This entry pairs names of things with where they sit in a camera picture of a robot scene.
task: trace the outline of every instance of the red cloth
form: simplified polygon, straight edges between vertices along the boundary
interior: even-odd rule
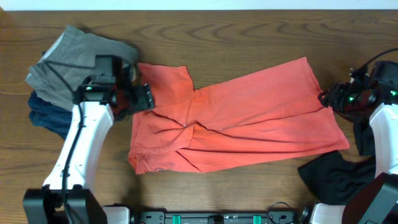
[[[306,58],[199,90],[185,66],[139,65],[155,109],[133,116],[137,174],[211,172],[349,148]]]

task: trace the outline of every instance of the green strip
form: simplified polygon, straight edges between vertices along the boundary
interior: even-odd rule
[[[261,224],[261,216],[253,215],[253,224]]]
[[[181,224],[181,216],[174,215],[173,216],[173,224]]]

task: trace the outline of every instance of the white backdrop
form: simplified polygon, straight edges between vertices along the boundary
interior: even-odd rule
[[[0,0],[5,11],[398,9],[398,0]]]

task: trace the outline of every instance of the wood grain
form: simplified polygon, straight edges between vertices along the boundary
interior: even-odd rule
[[[348,71],[396,47],[396,11],[98,11],[6,12],[0,21],[0,223],[25,223],[24,192],[40,187],[63,140],[33,127],[25,83],[71,24],[86,32],[136,44],[142,61],[187,65],[195,88],[307,56],[322,88],[347,82]],[[398,54],[383,59],[398,61]],[[360,161],[352,124],[336,117]],[[96,197],[167,210],[263,210],[276,201],[299,207],[316,198],[297,167],[316,156],[256,164],[210,174],[157,172],[136,176],[127,163],[131,121],[114,125],[99,159]]]

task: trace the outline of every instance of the wooden table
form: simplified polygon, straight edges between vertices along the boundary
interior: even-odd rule
[[[322,88],[347,82],[351,67],[396,47],[396,11],[109,11],[1,12],[0,223],[24,223],[22,198],[41,187],[63,140],[33,127],[24,79],[71,24],[86,32],[138,45],[143,61],[187,65],[195,88],[307,56]],[[383,59],[398,61],[398,54]],[[336,117],[359,161],[352,124]],[[131,121],[114,125],[98,164],[100,204],[167,210],[265,210],[276,201],[299,207],[316,198],[297,173],[309,156],[210,174],[154,172],[136,176],[127,163]]]

